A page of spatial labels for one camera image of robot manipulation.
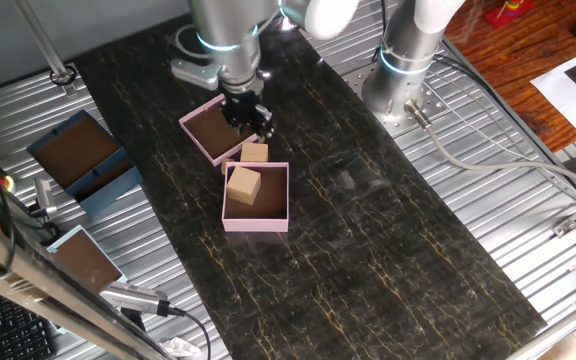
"wooden block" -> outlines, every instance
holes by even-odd
[[[226,164],[228,164],[229,162],[233,162],[235,160],[233,159],[224,159],[224,161],[221,163],[221,175],[226,175]]]
[[[236,166],[226,185],[226,193],[229,199],[252,205],[260,187],[260,173]]]
[[[268,145],[257,143],[245,143],[241,147],[241,162],[266,162],[268,161]]]

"black marble table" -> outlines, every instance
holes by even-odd
[[[290,229],[226,234],[223,177],[178,123],[215,93],[166,65],[165,35],[188,21],[75,64],[234,359],[504,359],[543,328],[359,98],[277,24],[260,68]]]

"blue box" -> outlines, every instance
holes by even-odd
[[[143,181],[126,151],[84,110],[26,150],[91,217]]]

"pink box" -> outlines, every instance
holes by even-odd
[[[245,142],[257,140],[257,135],[254,133],[247,138],[239,136],[237,131],[226,123],[220,110],[223,100],[224,95],[219,94],[179,119],[181,128],[197,144],[199,150],[206,155],[213,166],[221,164],[224,159],[238,153]]]
[[[235,166],[261,173],[261,187],[252,205],[228,199],[226,184]],[[287,162],[227,163],[221,211],[224,229],[227,232],[287,232],[290,214],[289,183]]]

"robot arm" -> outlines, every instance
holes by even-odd
[[[446,26],[465,0],[403,0],[386,29],[379,64],[362,98],[382,122],[401,123],[404,104],[423,103],[422,84]]]
[[[261,102],[263,78],[257,35],[278,13],[302,26],[317,39],[339,34],[352,20],[359,0],[189,0],[197,37],[212,57],[198,67],[171,63],[175,76],[225,95],[222,112],[228,123],[242,131],[251,128],[261,138],[274,133],[272,114]]]
[[[191,70],[172,64],[186,81],[219,87],[222,111],[238,130],[251,128],[262,139],[273,135],[272,114],[261,105],[263,79],[257,35],[281,13],[317,39],[338,35],[352,20],[359,0],[189,0],[197,37],[211,54],[210,66]],[[444,30],[465,0],[402,0],[391,17],[379,66],[366,80],[362,97],[382,121],[407,116],[404,104],[421,101],[421,85]]]

